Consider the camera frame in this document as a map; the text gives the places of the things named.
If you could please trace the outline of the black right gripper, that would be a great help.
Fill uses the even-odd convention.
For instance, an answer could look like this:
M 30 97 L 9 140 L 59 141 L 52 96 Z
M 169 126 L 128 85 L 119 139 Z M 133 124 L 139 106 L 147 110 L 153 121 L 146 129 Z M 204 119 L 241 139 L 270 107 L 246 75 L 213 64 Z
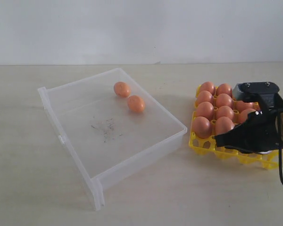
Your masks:
M 242 153 L 267 154 L 283 148 L 283 112 L 261 125 L 235 126 L 227 133 L 216 135 L 217 147 L 235 148 Z

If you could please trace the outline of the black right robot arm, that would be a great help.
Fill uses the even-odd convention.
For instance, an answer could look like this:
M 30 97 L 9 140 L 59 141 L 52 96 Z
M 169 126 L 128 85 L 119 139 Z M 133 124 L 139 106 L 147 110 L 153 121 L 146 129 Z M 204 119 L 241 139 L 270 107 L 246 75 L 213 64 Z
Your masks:
M 250 112 L 245 122 L 215 136 L 216 145 L 241 153 L 267 153 L 283 149 L 283 112 Z

